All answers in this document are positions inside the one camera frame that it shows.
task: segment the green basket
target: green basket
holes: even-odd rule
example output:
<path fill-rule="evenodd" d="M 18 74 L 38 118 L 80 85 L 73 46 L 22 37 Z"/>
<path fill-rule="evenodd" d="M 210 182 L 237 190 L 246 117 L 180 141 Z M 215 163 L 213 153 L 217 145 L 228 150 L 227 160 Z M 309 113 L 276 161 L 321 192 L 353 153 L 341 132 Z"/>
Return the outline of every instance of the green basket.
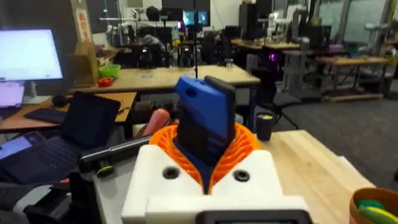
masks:
<path fill-rule="evenodd" d="M 120 65 L 104 65 L 99 68 L 102 77 L 118 78 Z"/>

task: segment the office chair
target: office chair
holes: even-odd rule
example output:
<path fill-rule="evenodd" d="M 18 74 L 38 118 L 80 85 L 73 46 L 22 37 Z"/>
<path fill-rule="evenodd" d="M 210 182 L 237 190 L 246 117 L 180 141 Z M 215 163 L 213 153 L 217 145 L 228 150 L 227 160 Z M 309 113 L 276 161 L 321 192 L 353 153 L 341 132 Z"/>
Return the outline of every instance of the office chair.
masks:
<path fill-rule="evenodd" d="M 257 105 L 275 113 L 275 124 L 284 117 L 296 129 L 299 129 L 299 126 L 287 116 L 284 109 L 289 106 L 299 105 L 302 101 L 286 92 L 278 92 L 275 84 L 276 77 L 268 69 L 252 68 L 251 74 L 258 77 L 261 81 L 261 84 L 257 86 Z"/>
<path fill-rule="evenodd" d="M 205 34 L 203 47 L 201 49 L 201 59 L 208 65 L 216 64 L 216 51 L 215 34 L 213 32 Z"/>

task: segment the orange ring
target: orange ring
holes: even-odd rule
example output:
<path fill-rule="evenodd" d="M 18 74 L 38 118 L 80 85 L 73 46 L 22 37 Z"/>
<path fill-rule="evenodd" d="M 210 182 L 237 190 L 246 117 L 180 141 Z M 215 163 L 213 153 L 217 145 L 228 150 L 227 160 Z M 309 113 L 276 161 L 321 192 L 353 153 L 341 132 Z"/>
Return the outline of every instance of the orange ring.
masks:
<path fill-rule="evenodd" d="M 260 144 L 250 130 L 241 124 L 235 124 L 236 136 L 223 156 L 218 161 L 211 174 L 209 194 L 212 187 L 217 184 L 236 164 L 239 164 L 253 150 L 260 149 Z M 203 188 L 203 182 L 198 169 L 174 145 L 177 137 L 177 125 L 167 126 L 157 131 L 149 140 L 149 144 L 158 145 L 181 168 L 183 168 Z"/>

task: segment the black screw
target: black screw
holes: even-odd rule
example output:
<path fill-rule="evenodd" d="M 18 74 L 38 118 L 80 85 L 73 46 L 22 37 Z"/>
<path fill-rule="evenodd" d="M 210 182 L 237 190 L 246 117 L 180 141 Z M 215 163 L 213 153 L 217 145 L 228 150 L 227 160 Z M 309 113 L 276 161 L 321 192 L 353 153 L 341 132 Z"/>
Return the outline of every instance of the black screw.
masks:
<path fill-rule="evenodd" d="M 250 179 L 250 175 L 245 170 L 236 170 L 234 172 L 234 178 L 239 182 L 247 182 Z"/>
<path fill-rule="evenodd" d="M 167 167 L 163 170 L 163 177 L 172 180 L 176 179 L 180 175 L 180 171 L 176 167 Z"/>

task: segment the black cup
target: black cup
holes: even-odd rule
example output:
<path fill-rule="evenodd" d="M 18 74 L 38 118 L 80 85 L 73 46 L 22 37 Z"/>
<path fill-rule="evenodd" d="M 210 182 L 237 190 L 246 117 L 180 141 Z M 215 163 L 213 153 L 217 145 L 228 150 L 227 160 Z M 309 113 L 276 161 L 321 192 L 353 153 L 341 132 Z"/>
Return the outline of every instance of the black cup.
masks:
<path fill-rule="evenodd" d="M 257 138 L 261 141 L 269 141 L 272 127 L 275 122 L 275 114 L 271 111 L 258 113 L 256 116 Z"/>

